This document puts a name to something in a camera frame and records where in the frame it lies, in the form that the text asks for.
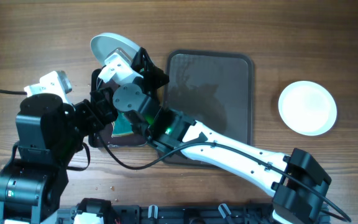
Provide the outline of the green yellow sponge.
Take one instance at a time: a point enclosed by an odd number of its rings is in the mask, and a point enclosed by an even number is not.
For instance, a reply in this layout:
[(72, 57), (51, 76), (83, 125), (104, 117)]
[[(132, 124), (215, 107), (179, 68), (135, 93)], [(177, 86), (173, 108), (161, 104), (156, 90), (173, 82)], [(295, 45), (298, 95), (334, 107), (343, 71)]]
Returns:
[(111, 137), (115, 138), (131, 134), (133, 134), (133, 132), (130, 122), (128, 122), (123, 114), (119, 113), (117, 119), (112, 122)]

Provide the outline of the white plate top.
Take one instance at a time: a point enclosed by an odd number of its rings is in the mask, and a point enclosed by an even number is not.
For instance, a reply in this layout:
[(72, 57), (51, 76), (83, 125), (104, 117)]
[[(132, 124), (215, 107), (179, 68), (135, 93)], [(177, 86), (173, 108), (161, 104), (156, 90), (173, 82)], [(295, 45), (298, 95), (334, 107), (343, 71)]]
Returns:
[(97, 61), (105, 66), (105, 60), (117, 48), (125, 51), (130, 58), (134, 58), (140, 46), (130, 39), (114, 33), (102, 33), (91, 39), (90, 47)]

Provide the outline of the white plate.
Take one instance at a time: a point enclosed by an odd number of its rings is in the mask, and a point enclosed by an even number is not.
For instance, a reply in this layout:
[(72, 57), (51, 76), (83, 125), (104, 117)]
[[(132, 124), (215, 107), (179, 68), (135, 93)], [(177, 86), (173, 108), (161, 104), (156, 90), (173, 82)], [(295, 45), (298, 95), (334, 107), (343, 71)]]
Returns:
[(114, 33), (102, 33), (91, 39), (90, 47), (97, 61), (105, 66), (105, 60), (117, 48), (125, 51), (130, 58), (134, 58), (140, 46), (130, 39)]
[(291, 130), (304, 136), (322, 135), (337, 120), (332, 94), (311, 81), (297, 81), (285, 87), (278, 99), (278, 112)]

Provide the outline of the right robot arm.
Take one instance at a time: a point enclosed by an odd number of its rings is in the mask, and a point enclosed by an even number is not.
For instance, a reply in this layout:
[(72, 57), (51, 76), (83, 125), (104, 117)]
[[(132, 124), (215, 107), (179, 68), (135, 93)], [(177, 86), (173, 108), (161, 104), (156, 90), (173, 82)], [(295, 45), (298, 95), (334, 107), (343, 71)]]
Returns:
[(118, 47), (105, 63), (119, 85), (114, 107), (149, 145), (167, 156), (179, 152), (248, 180), (272, 197), (273, 218), (280, 223), (316, 223), (328, 202), (331, 178), (311, 154), (297, 148), (289, 156), (257, 149), (161, 107), (154, 93), (169, 79), (143, 48), (128, 55)]

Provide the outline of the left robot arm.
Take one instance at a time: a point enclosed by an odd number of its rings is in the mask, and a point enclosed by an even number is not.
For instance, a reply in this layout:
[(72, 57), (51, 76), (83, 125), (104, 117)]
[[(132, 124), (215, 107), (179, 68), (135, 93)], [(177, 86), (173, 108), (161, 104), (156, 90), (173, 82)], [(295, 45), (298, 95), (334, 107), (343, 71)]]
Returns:
[(16, 116), (19, 140), (0, 171), (0, 223), (41, 223), (59, 209), (68, 170), (84, 170), (70, 161), (81, 150), (90, 154), (84, 138), (118, 116), (112, 95), (111, 88), (102, 88), (92, 91), (90, 100), (75, 105), (52, 93), (22, 101)]

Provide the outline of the small black tray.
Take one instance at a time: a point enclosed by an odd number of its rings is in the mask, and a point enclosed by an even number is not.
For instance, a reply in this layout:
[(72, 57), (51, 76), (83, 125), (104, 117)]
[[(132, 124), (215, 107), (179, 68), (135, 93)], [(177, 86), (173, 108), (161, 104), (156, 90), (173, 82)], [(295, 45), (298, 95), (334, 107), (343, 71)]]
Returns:
[[(102, 88), (111, 88), (113, 92), (115, 92), (119, 85), (117, 85), (114, 81), (110, 81), (108, 83), (103, 82), (98, 78), (101, 69), (98, 68), (92, 72), (91, 75), (91, 90), (102, 89)], [(92, 147), (103, 147), (101, 140), (105, 142), (108, 147), (136, 147), (143, 146), (145, 144), (145, 139), (138, 134), (131, 134), (128, 136), (121, 137), (111, 137), (112, 133), (112, 123), (109, 123), (105, 126), (103, 130), (99, 132), (99, 136), (94, 134), (93, 136), (88, 138), (88, 142)]]

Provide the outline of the large brown serving tray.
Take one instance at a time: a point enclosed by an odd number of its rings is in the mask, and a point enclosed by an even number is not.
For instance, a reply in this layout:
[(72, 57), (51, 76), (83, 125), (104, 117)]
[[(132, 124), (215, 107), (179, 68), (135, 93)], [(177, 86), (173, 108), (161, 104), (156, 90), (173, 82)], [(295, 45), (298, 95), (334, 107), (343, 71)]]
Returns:
[(175, 50), (164, 107), (182, 111), (219, 134), (254, 143), (254, 63), (239, 53)]

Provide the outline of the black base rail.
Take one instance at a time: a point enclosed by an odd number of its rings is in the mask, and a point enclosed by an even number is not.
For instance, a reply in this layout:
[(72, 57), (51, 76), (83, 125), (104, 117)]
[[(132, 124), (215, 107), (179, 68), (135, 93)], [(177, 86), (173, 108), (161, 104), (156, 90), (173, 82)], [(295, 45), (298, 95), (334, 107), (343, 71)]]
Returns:
[[(231, 220), (238, 224), (276, 223), (273, 219), (273, 205), (269, 203), (250, 203), (243, 206), (228, 206)], [(116, 205), (112, 207), (118, 217), (118, 223), (123, 224), (185, 224), (185, 223), (226, 223), (218, 211), (218, 206), (195, 207), (159, 207), (157, 218), (148, 217), (148, 208), (138, 205)]]

